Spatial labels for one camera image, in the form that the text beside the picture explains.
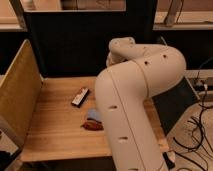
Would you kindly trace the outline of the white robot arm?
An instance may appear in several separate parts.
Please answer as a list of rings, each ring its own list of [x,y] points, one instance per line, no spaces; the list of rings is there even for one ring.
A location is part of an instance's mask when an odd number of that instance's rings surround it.
[[[109,42],[95,99],[117,171],[168,171],[143,101],[176,86],[185,70],[174,47],[138,44],[132,37]]]

